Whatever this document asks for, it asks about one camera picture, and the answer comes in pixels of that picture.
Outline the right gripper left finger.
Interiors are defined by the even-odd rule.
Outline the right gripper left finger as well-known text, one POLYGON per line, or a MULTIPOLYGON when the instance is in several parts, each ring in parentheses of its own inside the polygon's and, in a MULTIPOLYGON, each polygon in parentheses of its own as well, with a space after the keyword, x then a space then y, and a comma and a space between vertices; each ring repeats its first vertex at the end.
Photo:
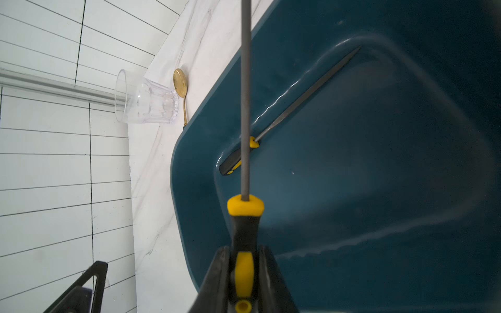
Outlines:
POLYGON ((230 248, 220 248, 211 262, 189 313, 228 312, 230 248))

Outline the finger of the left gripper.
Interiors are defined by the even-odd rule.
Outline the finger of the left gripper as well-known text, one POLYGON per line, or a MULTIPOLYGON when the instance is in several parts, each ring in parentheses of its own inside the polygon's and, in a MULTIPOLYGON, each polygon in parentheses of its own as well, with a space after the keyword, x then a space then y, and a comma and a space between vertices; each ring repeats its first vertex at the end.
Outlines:
POLYGON ((108 263, 96 261, 68 289, 66 289, 44 313, 100 313, 103 305, 108 263), (94 289, 84 284, 96 277, 94 289))

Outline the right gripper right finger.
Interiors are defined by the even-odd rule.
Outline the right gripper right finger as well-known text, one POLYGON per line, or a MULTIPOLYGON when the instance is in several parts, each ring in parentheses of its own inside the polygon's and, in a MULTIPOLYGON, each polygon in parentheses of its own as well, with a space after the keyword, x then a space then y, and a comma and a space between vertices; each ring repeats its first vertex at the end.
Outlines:
POLYGON ((261 245, 258 251, 258 311, 299 313, 271 249, 261 245))

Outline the file tool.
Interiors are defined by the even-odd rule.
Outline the file tool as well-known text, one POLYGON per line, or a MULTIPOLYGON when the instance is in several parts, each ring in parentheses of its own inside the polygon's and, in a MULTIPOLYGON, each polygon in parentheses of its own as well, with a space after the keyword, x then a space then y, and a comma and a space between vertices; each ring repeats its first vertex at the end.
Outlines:
POLYGON ((228 203, 231 216, 230 303, 251 312, 257 298, 257 235, 264 204, 250 194, 251 2, 241 2, 241 194, 228 203))
MULTIPOLYGON (((250 150, 255 150, 260 147, 261 139, 272 129, 283 122, 295 110, 297 110, 310 96, 316 93, 326 82, 335 76, 362 48, 362 45, 353 49, 350 53, 342 58, 323 76, 321 76, 312 86, 310 86, 302 95, 300 95, 285 111, 279 115, 266 129, 264 129, 257 137, 251 136, 249 140, 250 150)), ((235 172, 241 166, 241 148, 233 151, 219 167, 219 172, 223 176, 228 176, 235 172)))

